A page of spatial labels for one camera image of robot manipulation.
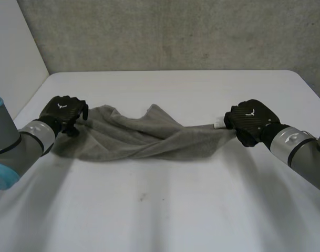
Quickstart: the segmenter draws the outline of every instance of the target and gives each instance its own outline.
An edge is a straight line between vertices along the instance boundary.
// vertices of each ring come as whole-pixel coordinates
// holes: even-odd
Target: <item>glove logo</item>
[[[59,105],[59,103],[57,104],[57,106],[59,107],[59,109],[62,109],[62,108],[66,108],[66,107],[67,107],[67,105],[62,106],[62,105]]]
[[[250,117],[250,116],[254,116],[255,110],[253,109],[253,112],[251,114],[245,114],[246,116]]]

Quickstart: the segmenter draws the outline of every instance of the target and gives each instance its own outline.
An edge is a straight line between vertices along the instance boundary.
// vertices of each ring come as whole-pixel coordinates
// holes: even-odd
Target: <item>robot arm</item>
[[[17,130],[0,98],[0,190],[12,187],[53,146],[59,132],[79,133],[74,124],[88,106],[77,98],[54,97],[37,120]]]
[[[264,104],[249,100],[233,106],[224,122],[235,129],[237,138],[245,147],[263,142],[282,162],[320,190],[320,137],[288,125]]]

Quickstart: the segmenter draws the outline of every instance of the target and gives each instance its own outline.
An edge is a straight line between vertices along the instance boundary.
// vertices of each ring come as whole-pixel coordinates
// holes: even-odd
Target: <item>gray wall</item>
[[[289,69],[320,95],[320,0],[18,0],[49,72]]]

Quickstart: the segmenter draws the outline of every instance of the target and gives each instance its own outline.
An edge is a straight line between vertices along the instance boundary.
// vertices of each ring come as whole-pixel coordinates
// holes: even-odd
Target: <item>gray towel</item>
[[[235,131],[215,129],[213,124],[184,127],[155,104],[140,119],[126,118],[108,105],[97,107],[89,111],[87,121],[78,119],[75,126],[80,135],[60,134],[52,151],[84,161],[200,159],[235,137]]]

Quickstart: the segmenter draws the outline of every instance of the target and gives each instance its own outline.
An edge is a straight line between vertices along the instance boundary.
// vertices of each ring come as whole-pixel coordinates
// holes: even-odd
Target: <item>table surface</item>
[[[258,99],[320,134],[320,99],[291,71],[73,72],[50,76],[15,120],[57,95],[138,118],[158,104],[183,125]],[[194,162],[41,158],[0,192],[0,252],[320,251],[320,191],[263,144],[234,139]]]

